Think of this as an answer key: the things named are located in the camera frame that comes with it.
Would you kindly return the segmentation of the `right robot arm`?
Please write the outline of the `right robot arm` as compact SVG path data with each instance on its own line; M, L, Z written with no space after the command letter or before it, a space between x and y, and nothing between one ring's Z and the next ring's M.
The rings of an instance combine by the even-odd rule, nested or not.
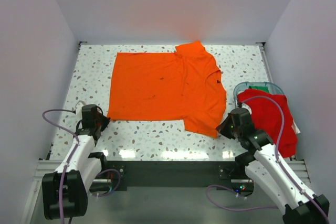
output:
M235 175L256 182L280 210L284 223L329 223L327 198L296 175L270 136L255 128L247 109L233 109L217 131L237 139L246 150L235 157Z

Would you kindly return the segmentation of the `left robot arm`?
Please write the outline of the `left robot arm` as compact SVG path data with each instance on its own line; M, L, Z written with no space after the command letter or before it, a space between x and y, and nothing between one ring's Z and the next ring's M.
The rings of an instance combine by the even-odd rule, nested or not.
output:
M109 165L103 152L94 152L102 131L110 120L102 109L84 105L78 111L81 119L73 132L57 123L59 129L73 137L72 146L61 164L42 178L44 216L48 220L84 216L88 207L88 191L95 177L108 174Z

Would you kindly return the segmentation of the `orange t shirt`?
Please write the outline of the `orange t shirt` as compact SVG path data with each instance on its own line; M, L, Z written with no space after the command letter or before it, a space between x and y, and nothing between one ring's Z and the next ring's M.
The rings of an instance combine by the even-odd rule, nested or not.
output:
M183 120L187 131L216 138L226 110L222 73L201 42L174 52L119 52L111 77L108 117Z

